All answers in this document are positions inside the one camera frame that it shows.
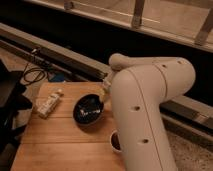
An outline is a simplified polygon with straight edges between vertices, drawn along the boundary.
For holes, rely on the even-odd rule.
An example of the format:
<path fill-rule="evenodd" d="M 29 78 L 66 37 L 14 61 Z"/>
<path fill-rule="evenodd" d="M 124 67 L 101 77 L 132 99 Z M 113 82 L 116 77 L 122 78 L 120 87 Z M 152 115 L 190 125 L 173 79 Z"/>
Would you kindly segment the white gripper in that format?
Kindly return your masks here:
<path fill-rule="evenodd" d="M 101 102 L 106 102 L 107 101 L 107 95 L 109 92 L 110 92 L 110 87 L 111 87 L 111 84 L 112 84 L 112 80 L 115 76 L 115 72 L 114 71 L 111 71 L 107 74 L 107 76 L 103 79 L 103 82 L 102 82 L 102 89 L 103 89 L 103 92 L 105 94 L 103 94 L 101 96 Z"/>

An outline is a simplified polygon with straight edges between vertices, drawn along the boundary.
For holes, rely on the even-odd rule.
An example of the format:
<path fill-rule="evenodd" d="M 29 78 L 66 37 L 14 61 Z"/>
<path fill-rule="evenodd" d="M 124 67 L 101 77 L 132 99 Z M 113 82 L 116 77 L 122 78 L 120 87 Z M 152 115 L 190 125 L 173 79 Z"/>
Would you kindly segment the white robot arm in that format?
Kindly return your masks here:
<path fill-rule="evenodd" d="M 109 58 L 104 87 L 126 171 L 178 171 L 160 114 L 160 104 L 186 93 L 195 82 L 193 65 L 182 57 Z"/>

